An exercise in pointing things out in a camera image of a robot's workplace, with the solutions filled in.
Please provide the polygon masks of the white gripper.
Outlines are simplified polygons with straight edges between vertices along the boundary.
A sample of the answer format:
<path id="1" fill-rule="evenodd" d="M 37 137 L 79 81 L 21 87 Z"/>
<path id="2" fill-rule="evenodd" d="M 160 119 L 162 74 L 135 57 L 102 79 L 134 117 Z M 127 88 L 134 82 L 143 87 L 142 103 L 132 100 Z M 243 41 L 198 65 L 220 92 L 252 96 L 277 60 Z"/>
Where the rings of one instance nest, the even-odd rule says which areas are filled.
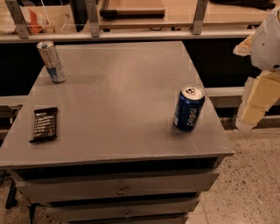
<path id="1" fill-rule="evenodd" d="M 256 29 L 238 44 L 233 53 L 249 56 L 262 71 L 248 79 L 239 108 L 239 126 L 255 127 L 265 113 L 280 99 L 280 8 L 275 8 Z"/>

